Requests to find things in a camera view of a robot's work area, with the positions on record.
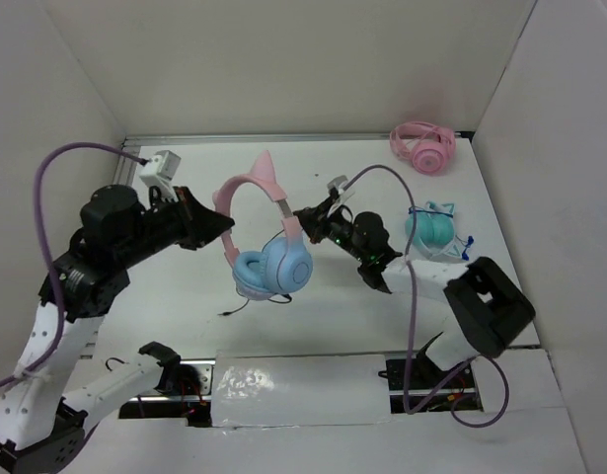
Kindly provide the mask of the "pink blue cat-ear headphones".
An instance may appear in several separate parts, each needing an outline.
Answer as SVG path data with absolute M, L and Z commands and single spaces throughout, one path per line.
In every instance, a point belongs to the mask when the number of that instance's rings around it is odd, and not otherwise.
M 283 235 L 266 243 L 260 251 L 240 251 L 230 230 L 221 235 L 224 256 L 231 267 L 239 292 L 249 300 L 264 301 L 302 289 L 313 271 L 313 261 L 303 238 L 303 229 L 287 202 L 287 194 L 276 180 L 268 151 L 262 152 L 246 174 L 228 179 L 212 196 L 215 210 L 231 215 L 234 194 L 245 185 L 260 188 L 281 214 Z

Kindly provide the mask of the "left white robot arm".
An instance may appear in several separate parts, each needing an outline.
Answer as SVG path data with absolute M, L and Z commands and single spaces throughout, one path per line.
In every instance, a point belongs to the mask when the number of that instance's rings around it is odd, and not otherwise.
M 96 190 L 82 226 L 39 291 L 31 336 L 0 397 L 0 467 L 9 473 L 58 473 L 83 449 L 99 422 L 128 400 L 181 385 L 181 358 L 151 342 L 133 361 L 78 390 L 65 387 L 135 265 L 178 245 L 195 251 L 234 221 L 199 203 L 186 187 L 144 206 L 126 185 Z

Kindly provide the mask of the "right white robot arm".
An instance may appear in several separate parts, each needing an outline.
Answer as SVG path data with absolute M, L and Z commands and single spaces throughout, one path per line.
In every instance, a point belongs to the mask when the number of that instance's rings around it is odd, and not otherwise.
M 408 262 L 389 244 L 382 217 L 372 211 L 353 218 L 335 200 L 294 214 L 313 244 L 326 239 L 359 261 L 357 271 L 374 290 L 405 293 L 448 304 L 452 315 L 418 352 L 417 374 L 429 387 L 441 386 L 456 365 L 476 356 L 499 357 L 535 319 L 529 299 L 488 257 L 469 264 Z

